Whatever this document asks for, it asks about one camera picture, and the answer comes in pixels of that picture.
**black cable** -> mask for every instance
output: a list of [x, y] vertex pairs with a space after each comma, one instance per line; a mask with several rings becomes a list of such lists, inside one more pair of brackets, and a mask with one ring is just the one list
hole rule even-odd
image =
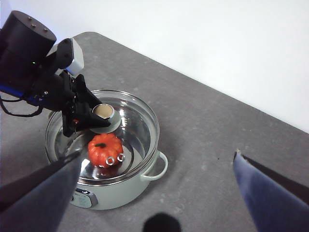
[[6, 109], [5, 105], [3, 104], [3, 100], [2, 100], [2, 98], [1, 98], [1, 95], [0, 95], [0, 106], [1, 106], [2, 110], [3, 110], [6, 114], [12, 115], [12, 116], [16, 116], [16, 117], [33, 117], [33, 116], [39, 115], [39, 114], [42, 112], [42, 110], [43, 110], [43, 107], [42, 107], [42, 106], [39, 106], [39, 108], [38, 108], [37, 111], [35, 111], [35, 112], [33, 112], [32, 114], [29, 114], [29, 115], [16, 115], [16, 114], [12, 114], [11, 112], [9, 112], [9, 111]]
[[16, 100], [9, 100], [9, 99], [2, 99], [2, 101], [4, 101], [4, 102], [20, 102], [20, 101], [22, 101], [22, 99], [16, 99]]

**pumpkin stem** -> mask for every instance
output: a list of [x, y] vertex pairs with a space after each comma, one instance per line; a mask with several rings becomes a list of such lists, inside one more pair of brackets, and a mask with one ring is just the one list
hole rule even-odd
[[106, 147], [106, 144], [100, 143], [100, 144], [96, 144], [95, 146], [99, 146], [99, 147], [101, 147], [101, 148], [104, 148], [104, 147]]

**metal ring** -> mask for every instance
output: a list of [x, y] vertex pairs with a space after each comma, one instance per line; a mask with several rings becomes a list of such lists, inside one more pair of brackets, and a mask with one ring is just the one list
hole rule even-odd
[[117, 160], [118, 160], [119, 162], [123, 162], [123, 161], [125, 160], [124, 154], [123, 154], [123, 153], [120, 153], [120, 154], [117, 156]]
[[114, 107], [112, 107], [111, 105], [106, 104], [106, 103], [102, 103], [102, 104], [96, 105], [95, 107], [93, 107], [93, 109], [92, 109], [91, 112], [95, 114], [96, 108], [99, 107], [100, 105], [107, 105], [107, 106], [109, 106], [109, 107], [112, 109], [112, 113], [111, 113], [111, 115], [110, 115], [109, 117], [102, 117], [102, 116], [98, 115], [99, 117], [101, 117], [101, 118], [103, 118], [103, 119], [109, 119], [109, 118], [112, 118], [112, 117], [114, 116], [114, 114], [115, 114], [115, 109], [114, 109]]
[[108, 157], [108, 158], [106, 159], [106, 161], [105, 161], [105, 162], [106, 162], [106, 164], [107, 164], [107, 165], [112, 166], [112, 165], [115, 163], [115, 159], [114, 159], [113, 157]]

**control panel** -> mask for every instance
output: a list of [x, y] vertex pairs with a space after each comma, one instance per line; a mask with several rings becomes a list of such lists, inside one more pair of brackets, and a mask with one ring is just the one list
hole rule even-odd
[[98, 200], [92, 192], [77, 188], [70, 203], [81, 208], [91, 208], [98, 204]]

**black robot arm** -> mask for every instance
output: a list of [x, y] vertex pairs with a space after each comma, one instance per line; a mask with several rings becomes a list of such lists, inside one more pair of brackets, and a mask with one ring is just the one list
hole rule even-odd
[[1, 29], [0, 91], [39, 107], [31, 115], [15, 116], [34, 116], [42, 108], [62, 111], [66, 136], [109, 126], [107, 119], [92, 113], [91, 109], [101, 102], [86, 87], [83, 75], [71, 76], [84, 67], [81, 48], [74, 39], [64, 39], [48, 55], [55, 42], [49, 28], [19, 11], [12, 11]]

